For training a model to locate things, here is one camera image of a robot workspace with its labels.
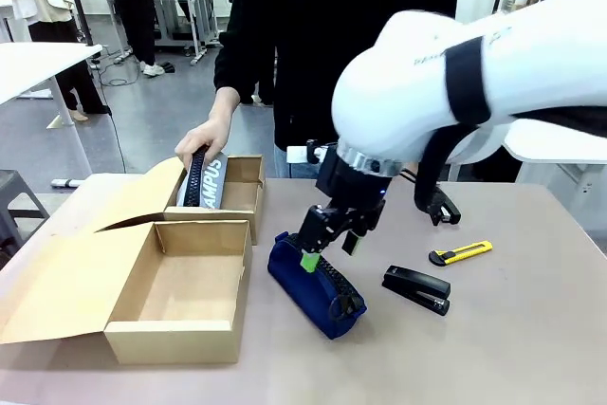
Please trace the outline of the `person's right hand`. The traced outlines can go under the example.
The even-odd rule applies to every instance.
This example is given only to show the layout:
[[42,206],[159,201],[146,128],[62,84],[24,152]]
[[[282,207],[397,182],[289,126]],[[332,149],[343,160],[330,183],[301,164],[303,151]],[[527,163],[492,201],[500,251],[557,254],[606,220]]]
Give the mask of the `person's right hand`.
[[222,87],[216,91],[208,119],[188,131],[175,147],[175,154],[186,169],[191,165],[193,154],[201,147],[206,148],[205,165],[224,149],[229,139],[232,116],[239,102],[240,96],[232,87]]

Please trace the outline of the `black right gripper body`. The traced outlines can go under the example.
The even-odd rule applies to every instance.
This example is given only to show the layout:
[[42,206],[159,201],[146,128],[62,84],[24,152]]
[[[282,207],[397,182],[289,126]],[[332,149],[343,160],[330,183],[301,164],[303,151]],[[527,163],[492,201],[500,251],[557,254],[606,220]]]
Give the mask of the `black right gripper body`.
[[336,153],[327,153],[319,170],[316,187],[338,209],[370,211],[381,203],[391,181],[391,177],[367,175],[354,170]]

